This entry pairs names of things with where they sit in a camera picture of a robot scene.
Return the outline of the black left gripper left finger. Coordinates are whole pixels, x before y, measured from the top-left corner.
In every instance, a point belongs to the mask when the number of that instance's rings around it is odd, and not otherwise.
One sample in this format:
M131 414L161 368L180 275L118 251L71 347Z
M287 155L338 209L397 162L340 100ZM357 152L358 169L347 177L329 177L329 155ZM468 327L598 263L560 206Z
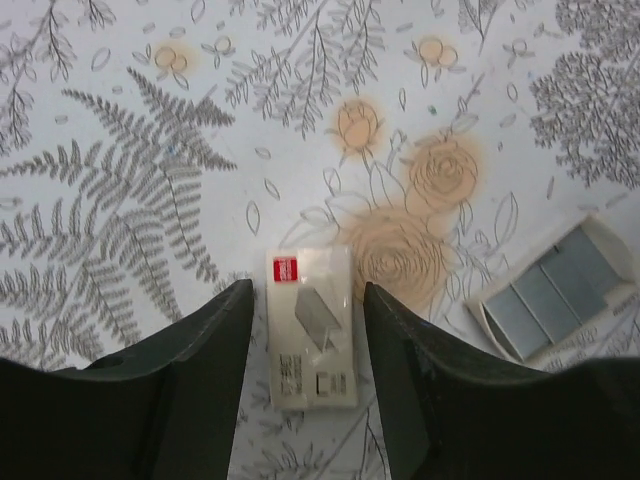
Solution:
M5 479L223 479L254 315L234 282L83 369L1 364Z

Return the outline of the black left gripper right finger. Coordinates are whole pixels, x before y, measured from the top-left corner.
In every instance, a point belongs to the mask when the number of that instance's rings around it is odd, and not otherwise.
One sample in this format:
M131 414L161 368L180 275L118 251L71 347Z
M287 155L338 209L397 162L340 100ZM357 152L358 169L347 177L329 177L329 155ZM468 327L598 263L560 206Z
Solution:
M546 373L488 354L368 284L364 318L395 479L635 479L639 362Z

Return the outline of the white staple box tray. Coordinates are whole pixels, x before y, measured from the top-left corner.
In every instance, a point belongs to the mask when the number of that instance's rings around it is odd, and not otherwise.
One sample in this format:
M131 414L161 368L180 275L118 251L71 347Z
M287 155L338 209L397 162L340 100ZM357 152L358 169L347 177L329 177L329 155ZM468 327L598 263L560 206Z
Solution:
M466 307L507 360L532 366L638 285L639 257L589 213L529 246Z

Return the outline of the white staple box sleeve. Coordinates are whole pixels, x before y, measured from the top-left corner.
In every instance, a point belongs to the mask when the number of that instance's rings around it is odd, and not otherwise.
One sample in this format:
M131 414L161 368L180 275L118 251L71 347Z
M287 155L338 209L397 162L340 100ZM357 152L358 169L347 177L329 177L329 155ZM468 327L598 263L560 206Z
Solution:
M351 248L271 250L265 267L272 405L356 407Z

